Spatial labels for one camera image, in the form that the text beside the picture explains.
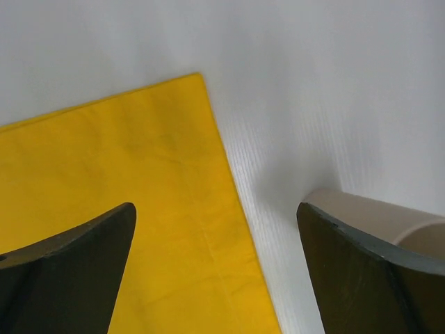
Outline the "beige paper cup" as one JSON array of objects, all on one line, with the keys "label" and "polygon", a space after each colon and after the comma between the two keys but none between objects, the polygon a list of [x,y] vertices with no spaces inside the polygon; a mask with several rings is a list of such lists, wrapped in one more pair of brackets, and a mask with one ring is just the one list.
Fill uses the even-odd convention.
[{"label": "beige paper cup", "polygon": [[443,216],[331,189],[313,191],[304,201],[390,244],[444,259]]}]

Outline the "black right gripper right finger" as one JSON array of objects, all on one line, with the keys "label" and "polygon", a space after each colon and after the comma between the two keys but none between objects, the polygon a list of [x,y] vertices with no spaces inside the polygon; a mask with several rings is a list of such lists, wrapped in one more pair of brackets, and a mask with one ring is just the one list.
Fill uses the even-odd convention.
[{"label": "black right gripper right finger", "polygon": [[298,229],[326,333],[443,333],[444,261],[390,244],[307,202]]}]

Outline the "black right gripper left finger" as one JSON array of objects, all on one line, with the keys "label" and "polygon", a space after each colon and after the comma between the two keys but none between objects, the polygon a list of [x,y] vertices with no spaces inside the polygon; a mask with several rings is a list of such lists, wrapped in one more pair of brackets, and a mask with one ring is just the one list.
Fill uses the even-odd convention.
[{"label": "black right gripper left finger", "polygon": [[107,333],[135,226],[126,202],[1,255],[1,332]]}]

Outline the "yellow Pikachu cloth placemat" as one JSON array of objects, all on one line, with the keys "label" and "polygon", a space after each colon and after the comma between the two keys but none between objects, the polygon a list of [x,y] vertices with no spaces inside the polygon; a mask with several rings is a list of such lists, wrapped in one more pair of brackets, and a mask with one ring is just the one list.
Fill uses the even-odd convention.
[{"label": "yellow Pikachu cloth placemat", "polygon": [[132,202],[112,333],[279,333],[202,75],[1,128],[1,250]]}]

